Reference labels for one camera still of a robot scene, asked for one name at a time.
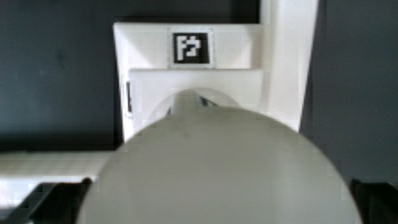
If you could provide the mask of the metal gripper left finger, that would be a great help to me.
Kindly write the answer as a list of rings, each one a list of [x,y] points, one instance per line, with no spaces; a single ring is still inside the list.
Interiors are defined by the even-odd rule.
[[[78,182],[42,182],[2,218],[2,224],[76,224],[90,186],[89,177]]]

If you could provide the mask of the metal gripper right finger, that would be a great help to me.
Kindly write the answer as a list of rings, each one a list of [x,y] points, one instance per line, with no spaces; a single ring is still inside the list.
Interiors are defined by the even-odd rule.
[[[362,224],[398,224],[398,187],[387,182],[353,179],[350,192]]]

